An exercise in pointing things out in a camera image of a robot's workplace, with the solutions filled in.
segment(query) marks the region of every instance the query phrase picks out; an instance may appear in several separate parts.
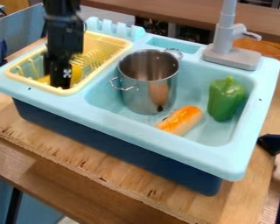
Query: pepper stem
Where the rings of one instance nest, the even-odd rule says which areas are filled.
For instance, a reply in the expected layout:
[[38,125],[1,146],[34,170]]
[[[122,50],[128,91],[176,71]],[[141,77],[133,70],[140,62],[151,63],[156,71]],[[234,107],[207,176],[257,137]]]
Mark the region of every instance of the pepper stem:
[[225,89],[227,89],[228,87],[230,87],[231,84],[233,84],[234,82],[234,77],[232,75],[228,75],[226,78],[226,82],[225,82]]

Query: toy sink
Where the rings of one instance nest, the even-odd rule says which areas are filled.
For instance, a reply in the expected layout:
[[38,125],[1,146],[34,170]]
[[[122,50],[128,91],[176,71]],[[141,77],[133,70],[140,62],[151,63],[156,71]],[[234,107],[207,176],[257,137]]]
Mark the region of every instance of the toy sink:
[[[204,45],[148,34],[140,27],[129,28],[95,17],[87,21],[87,27],[92,32],[129,40],[131,48],[121,57],[138,49],[178,48],[184,57],[172,109],[157,115],[139,115],[123,104],[121,93],[109,85],[109,80],[118,75],[116,66],[121,57],[70,95],[55,94],[5,75],[7,67],[35,53],[40,46],[0,68],[0,91],[15,99],[24,119],[205,195],[216,194],[223,179],[237,181],[243,177],[270,106],[279,61],[262,57],[258,68],[249,72],[202,60]],[[247,99],[232,120],[216,122],[207,113],[208,89],[213,80],[229,74],[246,88]],[[204,112],[203,120],[185,136],[155,128],[184,105],[197,105]]]

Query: pot handle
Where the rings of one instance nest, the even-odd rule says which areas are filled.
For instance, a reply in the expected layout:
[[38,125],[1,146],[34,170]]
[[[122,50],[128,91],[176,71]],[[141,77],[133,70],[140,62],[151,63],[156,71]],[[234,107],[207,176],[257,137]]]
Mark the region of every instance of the pot handle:
[[136,91],[139,91],[139,87],[138,87],[137,84],[136,84],[135,86],[133,86],[133,87],[127,87],[127,88],[124,88],[124,87],[117,87],[117,86],[113,83],[113,81],[118,80],[118,79],[119,79],[118,77],[114,77],[114,78],[112,78],[112,79],[109,80],[109,82],[110,82],[112,88],[117,89],[117,90],[122,90],[122,91],[129,91],[129,90],[135,88]]
[[184,57],[184,54],[178,48],[166,48],[163,52],[176,52],[178,54],[178,60]]

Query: faucet handle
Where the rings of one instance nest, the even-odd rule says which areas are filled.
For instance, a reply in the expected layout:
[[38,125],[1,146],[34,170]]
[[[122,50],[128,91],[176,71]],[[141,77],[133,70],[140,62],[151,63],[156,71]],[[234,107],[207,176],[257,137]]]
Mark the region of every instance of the faucet handle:
[[253,40],[257,40],[257,41],[261,41],[262,40],[262,36],[260,36],[260,35],[258,35],[256,33],[250,32],[250,31],[245,31],[243,33],[243,36],[247,37],[247,38],[250,38],[250,39],[253,39]]

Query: plastic vegetable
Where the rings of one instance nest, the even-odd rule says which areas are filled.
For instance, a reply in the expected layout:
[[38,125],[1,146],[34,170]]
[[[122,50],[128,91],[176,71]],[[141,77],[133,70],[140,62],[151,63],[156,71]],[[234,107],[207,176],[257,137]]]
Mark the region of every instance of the plastic vegetable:
[[214,80],[210,86],[207,112],[218,122],[231,119],[245,95],[245,88],[231,75],[225,80]]
[[183,136],[202,118],[202,111],[196,106],[184,106],[173,112],[167,119],[157,125],[160,130],[177,136]]

